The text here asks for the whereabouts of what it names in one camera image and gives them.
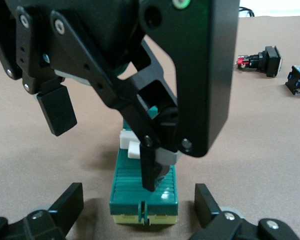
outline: tan tabletop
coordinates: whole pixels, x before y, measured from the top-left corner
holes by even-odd
[[[195,183],[205,183],[220,206],[237,208],[253,224],[280,219],[300,237],[300,96],[285,86],[291,66],[300,65],[300,17],[239,20],[236,56],[274,45],[283,56],[278,76],[234,67],[223,130],[204,158],[184,155],[176,164],[179,220],[173,226],[113,222],[109,197],[122,128],[117,111],[91,87],[67,79],[78,124],[55,137],[33,96],[0,65],[0,216],[18,221],[82,182],[85,208],[69,240],[186,240],[200,227]],[[174,70],[158,55],[172,83]]]

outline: green plastic block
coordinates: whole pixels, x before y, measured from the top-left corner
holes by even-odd
[[[175,224],[178,191],[175,166],[154,192],[142,187],[140,160],[119,149],[110,196],[110,213],[121,224]]]

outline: black metal bracket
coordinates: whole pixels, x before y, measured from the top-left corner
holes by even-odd
[[[202,157],[228,117],[238,6],[239,0],[187,5],[172,0],[0,0],[0,59],[10,77],[22,76],[26,91],[38,93],[56,136],[77,121],[55,71],[88,80],[148,148],[142,151],[147,153],[142,158],[148,158],[141,160],[142,182],[153,191],[169,167],[156,161],[156,149]],[[12,23],[9,44],[3,37],[6,23]],[[177,97],[145,35],[171,57]],[[137,73],[120,80],[129,63]],[[151,118],[153,106],[158,115]]]
[[[0,240],[66,240],[84,208],[83,187],[73,183],[48,210],[37,210],[8,224],[0,217]]]
[[[221,211],[205,184],[195,185],[194,207],[203,229],[189,240],[300,240],[283,221],[264,218],[255,226],[233,212]]]

